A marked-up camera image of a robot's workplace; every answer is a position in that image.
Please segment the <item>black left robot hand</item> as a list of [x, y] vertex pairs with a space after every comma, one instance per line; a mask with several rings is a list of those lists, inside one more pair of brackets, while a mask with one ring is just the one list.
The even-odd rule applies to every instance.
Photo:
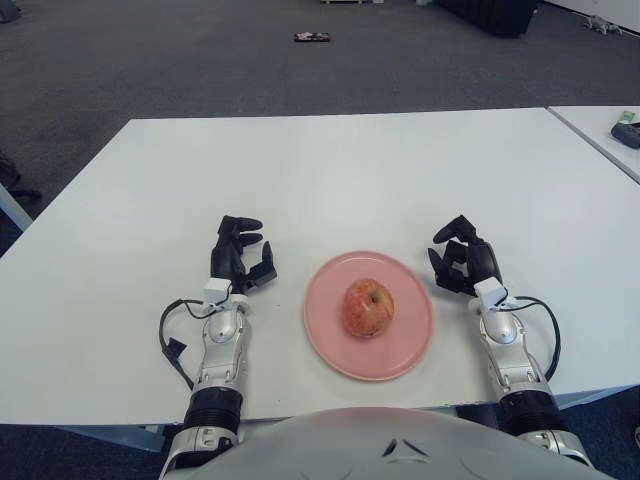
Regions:
[[261, 261], [249, 270], [242, 261], [244, 248], [260, 243], [263, 223], [257, 219], [225, 215], [218, 228], [218, 240], [211, 252], [210, 277], [231, 282], [233, 294], [246, 294], [277, 278], [270, 243], [262, 246]]

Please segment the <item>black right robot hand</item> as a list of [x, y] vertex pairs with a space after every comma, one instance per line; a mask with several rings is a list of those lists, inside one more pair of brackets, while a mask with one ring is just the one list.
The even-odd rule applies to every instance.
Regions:
[[439, 287], [475, 296], [474, 286], [481, 281], [495, 278], [502, 283], [492, 246], [477, 235], [475, 226], [464, 215], [441, 228], [434, 235], [433, 243], [445, 243], [442, 255], [433, 248], [427, 249]]

